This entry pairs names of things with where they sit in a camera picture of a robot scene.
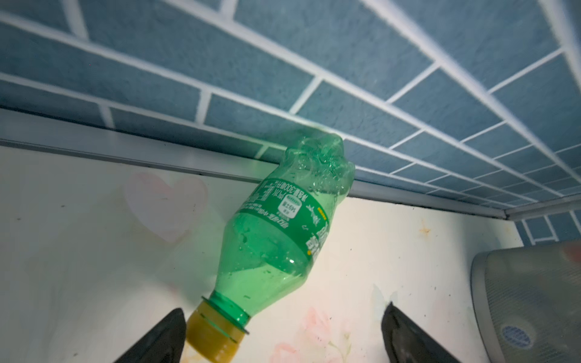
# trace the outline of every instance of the yellow bottle cap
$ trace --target yellow bottle cap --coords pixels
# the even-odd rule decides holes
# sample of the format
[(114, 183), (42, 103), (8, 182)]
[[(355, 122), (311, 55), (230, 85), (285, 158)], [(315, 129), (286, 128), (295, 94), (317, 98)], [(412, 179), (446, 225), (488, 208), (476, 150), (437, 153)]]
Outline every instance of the yellow bottle cap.
[(190, 315), (186, 328), (188, 343), (212, 363), (229, 363), (244, 335), (205, 300)]

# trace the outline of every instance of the heart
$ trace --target heart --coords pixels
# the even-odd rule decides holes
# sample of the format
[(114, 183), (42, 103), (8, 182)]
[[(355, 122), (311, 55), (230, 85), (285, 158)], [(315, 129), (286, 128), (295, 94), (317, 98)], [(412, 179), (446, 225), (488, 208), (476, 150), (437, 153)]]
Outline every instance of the heart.
[(180, 179), (172, 188), (155, 174), (139, 172), (129, 177), (123, 192), (141, 224), (170, 243), (190, 228), (208, 201), (206, 184), (192, 176)]

